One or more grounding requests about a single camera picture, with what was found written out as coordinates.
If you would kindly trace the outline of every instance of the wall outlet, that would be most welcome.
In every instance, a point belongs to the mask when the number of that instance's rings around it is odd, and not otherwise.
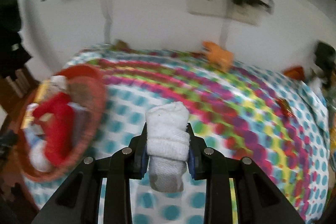
[[[250,5],[230,4],[226,17],[239,22],[248,23],[254,26],[259,26],[263,13],[266,13],[263,7]]]
[[[226,0],[187,0],[187,11],[194,15],[226,17]]]
[[[235,5],[231,0],[187,0],[187,11],[194,15],[231,18],[259,26],[265,12],[263,7]]]

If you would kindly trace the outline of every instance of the white cloth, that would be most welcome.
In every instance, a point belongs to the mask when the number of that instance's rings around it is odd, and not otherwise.
[[[182,102],[157,106],[146,113],[147,154],[152,189],[163,193],[183,190],[189,134],[185,132],[189,112]]]
[[[29,159],[31,165],[38,171],[50,172],[53,168],[49,160],[44,155],[44,147],[47,144],[46,141],[39,141],[29,153]]]

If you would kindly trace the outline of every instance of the metal screw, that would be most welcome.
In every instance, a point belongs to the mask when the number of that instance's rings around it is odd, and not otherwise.
[[[125,147],[123,150],[121,150],[121,152],[127,155],[129,153],[132,153],[132,148]]]
[[[210,147],[207,147],[206,149],[204,149],[204,153],[206,153],[207,155],[211,155],[213,154],[213,149]]]
[[[252,163],[252,160],[249,157],[244,157],[241,161],[247,165]]]
[[[92,158],[92,157],[86,157],[86,158],[84,159],[84,163],[85,163],[85,164],[90,164],[91,162],[93,162],[93,158]]]

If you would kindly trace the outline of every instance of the white wall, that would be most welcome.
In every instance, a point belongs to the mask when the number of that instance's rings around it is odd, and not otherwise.
[[[335,0],[274,0],[274,14],[259,27],[191,15],[186,0],[19,0],[21,35],[34,58],[28,66],[42,79],[85,46],[122,39],[132,48],[198,50],[202,40],[221,42],[236,59],[280,71],[308,69],[318,39],[336,47]],[[112,31],[104,36],[109,11]]]

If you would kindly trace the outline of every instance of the toy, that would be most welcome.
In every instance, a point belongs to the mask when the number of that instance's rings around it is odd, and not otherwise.
[[[36,92],[34,102],[40,104],[59,92],[68,92],[68,79],[63,75],[55,75],[44,80]]]
[[[131,51],[131,48],[128,46],[128,44],[126,42],[124,42],[122,40],[116,40],[114,45],[109,47],[109,50],[129,52],[129,51]]]
[[[298,80],[298,81],[304,81],[305,80],[305,73],[303,71],[303,67],[301,67],[301,66],[286,69],[283,72],[283,75],[285,75],[289,78],[292,78],[294,80]]]
[[[219,66],[223,72],[227,72],[232,65],[233,53],[223,50],[219,45],[211,41],[203,41],[203,47],[206,50],[205,56],[210,63]]]
[[[327,82],[323,86],[328,89],[331,85],[331,73],[335,69],[336,51],[332,46],[319,41],[315,50],[315,56],[315,64],[323,70],[324,76],[327,79]]]
[[[61,165],[72,149],[74,111],[68,105],[70,102],[71,98],[68,94],[59,92],[33,111],[36,119],[45,113],[54,114],[49,127],[44,132],[46,135],[44,154],[54,166]]]
[[[286,117],[294,117],[291,107],[285,99],[276,98],[275,101],[280,106],[283,115],[285,115]]]

